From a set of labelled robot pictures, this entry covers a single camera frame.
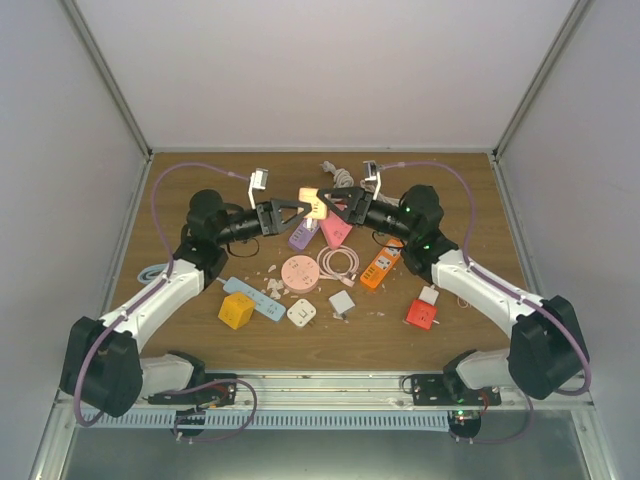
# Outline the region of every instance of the pink round power strip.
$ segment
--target pink round power strip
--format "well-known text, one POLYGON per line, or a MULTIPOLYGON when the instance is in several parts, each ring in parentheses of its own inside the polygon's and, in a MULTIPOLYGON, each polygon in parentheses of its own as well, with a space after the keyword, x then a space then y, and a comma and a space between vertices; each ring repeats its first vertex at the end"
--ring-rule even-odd
POLYGON ((318 285, 320 267, 306 255, 296 255, 284 262, 281 270, 284 286, 293 293, 308 293, 318 285))

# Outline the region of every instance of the pink power strip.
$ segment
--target pink power strip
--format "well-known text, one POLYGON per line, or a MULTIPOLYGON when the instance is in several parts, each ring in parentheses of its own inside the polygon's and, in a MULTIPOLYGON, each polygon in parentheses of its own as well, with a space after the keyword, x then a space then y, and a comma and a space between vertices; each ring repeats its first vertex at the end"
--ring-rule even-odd
MULTIPOLYGON (((344 210, 344 205, 336 205, 340 210, 344 210)), ((335 213, 329 211, 329 216, 324 220, 320 220, 320 228, 324 234, 324 238, 327 240, 327 245, 332 250, 340 247, 344 239, 347 238, 352 226, 342 221, 335 213)))

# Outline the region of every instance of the white wall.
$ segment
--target white wall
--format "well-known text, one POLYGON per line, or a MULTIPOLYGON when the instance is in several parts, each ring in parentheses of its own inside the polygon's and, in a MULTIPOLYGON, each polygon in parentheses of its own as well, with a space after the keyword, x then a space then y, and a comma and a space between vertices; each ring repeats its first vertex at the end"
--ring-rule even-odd
POLYGON ((495 146, 573 0, 78 0, 152 147, 495 146))
POLYGON ((594 2, 503 159, 545 290, 577 309, 628 479, 640 471, 638 19, 635 0, 594 2))
POLYGON ((2 2, 0 65, 0 476, 22 479, 142 158, 57 2, 2 2))

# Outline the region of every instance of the wooden table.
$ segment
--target wooden table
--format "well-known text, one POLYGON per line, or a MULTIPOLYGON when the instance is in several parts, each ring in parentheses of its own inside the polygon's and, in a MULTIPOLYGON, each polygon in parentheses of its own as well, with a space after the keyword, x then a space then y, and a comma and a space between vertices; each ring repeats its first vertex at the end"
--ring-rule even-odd
MULTIPOLYGON (((145 267, 166 261, 150 214, 151 187, 166 168, 180 162, 204 162, 249 175, 256 167, 270 170, 267 198, 297 198, 301 186, 331 187, 332 176, 320 164, 329 160, 347 168, 356 181, 362 178, 362 162, 378 163, 435 159, 457 169, 469 182, 478 207, 478 222, 471 241, 476 261, 506 280, 523 286, 522 272, 513 246, 503 207, 486 155, 481 154, 361 154, 361 153, 224 153, 156 155, 144 197, 138 211, 120 278, 114 307, 130 298, 142 285, 136 280, 145 267)), ((384 172, 382 192, 399 197, 411 185, 433 185, 445 211, 442 231, 461 244, 469 221, 469 205, 461 186, 449 173, 436 168, 404 168, 384 172)), ((214 188, 227 202, 248 206, 247 185, 202 168, 172 172, 160 186, 157 208, 162 228, 177 247, 191 196, 200 189, 214 188)), ((260 238, 256 257, 231 258, 223 277, 235 276, 257 288, 266 288, 265 278, 279 278, 282 263, 294 255, 287 246, 290 233, 260 238), (267 273, 271 265, 276 270, 267 273)), ((360 255, 361 270, 380 251, 368 229, 354 229, 346 245, 360 255)), ((325 245, 322 233, 310 243, 307 254, 314 257, 325 245)), ((238 246, 237 253, 250 253, 253 245, 238 246)), ((336 259, 336 268, 341 267, 336 259)), ((349 290, 356 308, 347 321, 333 318, 328 297, 344 287, 336 281, 321 281, 321 289, 304 295, 316 306, 313 327, 298 328, 283 317, 273 322, 255 312, 248 325, 234 331, 218 318, 224 292, 214 282, 201 295, 180 308, 153 336, 144 356, 182 350, 206 361, 215 369, 283 370, 439 370, 457 354, 470 349, 491 350, 508 345, 504 334, 473 308, 458 306, 456 297, 442 292, 438 299, 438 320, 430 331, 403 323, 411 301, 425 283, 412 276, 402 261, 375 293, 362 285, 349 290)), ((286 307, 296 299, 280 300, 286 307)))

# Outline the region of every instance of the blue power strip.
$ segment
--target blue power strip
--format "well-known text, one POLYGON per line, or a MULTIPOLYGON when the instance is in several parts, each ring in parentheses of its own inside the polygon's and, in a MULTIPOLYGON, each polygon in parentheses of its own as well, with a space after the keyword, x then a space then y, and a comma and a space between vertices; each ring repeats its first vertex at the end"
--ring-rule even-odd
POLYGON ((247 285, 236 277, 227 280, 222 288, 225 292, 231 294, 236 292, 244 293, 251 300, 256 302, 256 310, 265 317, 270 318, 274 322, 279 322, 287 311, 284 305, 276 302, 274 299, 267 297, 264 293, 259 292, 251 285, 247 285))

